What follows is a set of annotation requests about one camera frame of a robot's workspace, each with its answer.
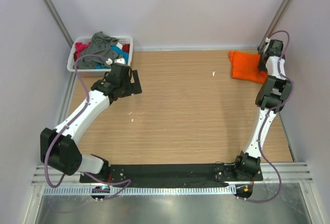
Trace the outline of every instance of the white plastic basket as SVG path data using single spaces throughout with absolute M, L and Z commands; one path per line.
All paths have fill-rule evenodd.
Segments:
M 115 37 L 117 39 L 119 39 L 119 43 L 121 43 L 122 45 L 125 44 L 130 44 L 129 46 L 129 56 L 128 56 L 128 65 L 130 65 L 131 61 L 132 61 L 132 55 L 133 55 L 133 38 L 131 36 L 112 36 Z M 74 43 L 73 46 L 71 48 L 70 51 L 70 55 L 68 58 L 68 64 L 67 64 L 67 69 L 70 72 L 75 72 L 74 71 L 74 58 L 73 55 L 76 52 L 76 47 L 74 46 L 75 43 L 77 42 L 82 42 L 84 44 L 88 44 L 90 41 L 92 40 L 92 37 L 88 37 L 88 36 L 84 36 L 84 37 L 78 37 Z M 78 70 L 78 72 L 80 73 L 81 76 L 103 76 L 104 72 L 107 71 L 111 71 L 111 69 L 109 68 L 102 68 L 99 70 L 96 69 L 90 69 L 90 70 Z

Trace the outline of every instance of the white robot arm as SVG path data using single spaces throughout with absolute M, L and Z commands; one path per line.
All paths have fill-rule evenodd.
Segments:
M 282 41 L 266 39 L 266 44 L 260 51 L 258 68 L 267 72 L 268 77 L 256 97 L 257 120 L 250 140 L 235 159 L 234 173 L 238 179 L 253 178 L 260 173 L 261 151 L 267 133 L 290 96 L 292 85 L 285 76 L 282 49 Z
M 278 56 L 272 56 L 272 57 L 268 58 L 268 60 L 266 62 L 266 68 L 268 70 L 268 75 L 285 81 L 286 79 L 282 76 L 282 75 L 285 75 L 285 72 L 284 72 L 285 60 L 281 59 L 279 62 L 280 72 L 278 71 L 278 67 L 277 67 L 278 60 L 279 60 Z M 279 90 L 277 88 L 273 88 L 273 94 L 281 95 L 281 93 L 279 92 Z M 258 149 L 258 135 L 259 135 L 259 130 L 261 129 L 262 123 L 265 120 L 266 115 L 268 113 L 268 110 L 269 110 L 268 108 L 261 108 L 261 107 L 258 108 L 255 127 L 253 129 L 253 132 L 251 134 L 248 144 L 246 145 L 246 147 L 243 150 L 244 153 L 249 153 L 249 155 L 254 158 L 258 158 L 258 157 L 261 158 L 260 150 Z M 277 115 L 276 111 L 271 111 L 269 113 L 269 117 L 267 118 L 267 123 L 265 124 L 265 126 L 263 127 L 262 132 L 261 132 L 261 139 L 260 139 L 261 148 L 263 148 L 263 144 L 265 143 L 269 128 L 272 125 L 272 122 L 275 119 L 276 115 Z
M 87 98 L 61 124 L 51 130 L 45 128 L 40 134 L 41 162 L 45 162 L 47 150 L 58 131 L 65 129 L 51 150 L 48 165 L 66 175 L 75 172 L 89 172 L 97 178 L 105 179 L 109 175 L 107 160 L 92 154 L 81 154 L 77 147 L 80 138 L 95 118 L 108 108 L 118 98 L 142 93 L 137 71 L 132 71 L 128 65 L 114 63 L 111 71 L 102 80 L 94 83 Z

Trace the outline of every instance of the wooden surface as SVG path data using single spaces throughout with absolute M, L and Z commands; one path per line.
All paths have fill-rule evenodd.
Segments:
M 131 67 L 143 93 L 101 113 L 81 138 L 81 153 L 112 164 L 234 161 L 254 127 L 261 85 L 230 78 L 228 51 L 136 52 Z M 90 88 L 98 79 L 84 81 Z M 70 113 L 84 98 L 77 81 Z M 274 162 L 292 161 L 279 117 L 264 152 Z

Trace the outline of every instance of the blue cloth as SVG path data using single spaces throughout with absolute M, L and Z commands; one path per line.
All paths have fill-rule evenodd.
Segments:
M 115 51 L 116 53 L 123 55 L 126 64 L 128 64 L 128 53 L 126 53 L 126 52 L 124 52 L 123 50 L 119 49 L 119 47 L 116 46 L 116 45 L 111 46 L 111 49 L 112 49 L 113 51 Z
M 96 70 L 101 70 L 101 69 L 103 69 L 103 68 L 106 68 L 106 67 L 104 67 L 103 65 L 101 65 L 101 64 L 99 63 L 97 66 L 95 66 L 94 69 L 96 69 Z

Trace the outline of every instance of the gray cloth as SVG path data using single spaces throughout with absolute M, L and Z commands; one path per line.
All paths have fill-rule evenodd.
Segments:
M 83 50 L 79 57 L 88 55 L 88 54 L 96 54 L 101 55 L 106 58 L 110 58 L 115 60 L 117 58 L 122 58 L 123 55 L 120 55 L 111 49 L 112 45 L 117 45 L 118 39 L 110 36 L 106 36 L 103 32 L 97 32 L 93 35 L 90 46 L 88 46 L 85 50 Z M 80 60 L 77 64 L 79 69 L 91 69 L 95 68 L 98 64 L 106 68 L 111 68 L 110 65 L 106 64 L 103 60 L 97 57 L 85 57 Z

